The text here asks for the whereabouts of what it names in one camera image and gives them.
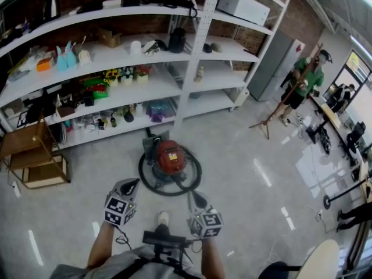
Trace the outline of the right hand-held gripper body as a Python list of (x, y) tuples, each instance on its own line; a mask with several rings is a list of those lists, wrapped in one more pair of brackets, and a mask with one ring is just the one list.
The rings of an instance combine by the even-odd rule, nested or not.
[[(207, 200), (207, 207), (198, 208), (195, 206), (193, 192), (198, 192)], [(189, 219), (188, 225), (191, 234), (200, 239), (209, 239), (218, 236), (223, 228), (223, 219), (210, 203), (209, 198), (199, 191), (189, 191), (187, 193)]]

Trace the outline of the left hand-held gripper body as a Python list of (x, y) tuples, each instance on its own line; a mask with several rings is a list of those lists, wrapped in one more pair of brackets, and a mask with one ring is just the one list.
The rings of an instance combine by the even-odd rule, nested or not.
[(140, 179), (132, 195), (124, 196), (120, 192), (121, 185), (126, 181), (129, 181), (129, 179), (135, 178), (127, 178), (118, 181), (106, 197), (104, 206), (104, 221), (117, 228), (123, 227), (125, 224), (127, 224), (136, 213), (136, 200), (140, 188)]

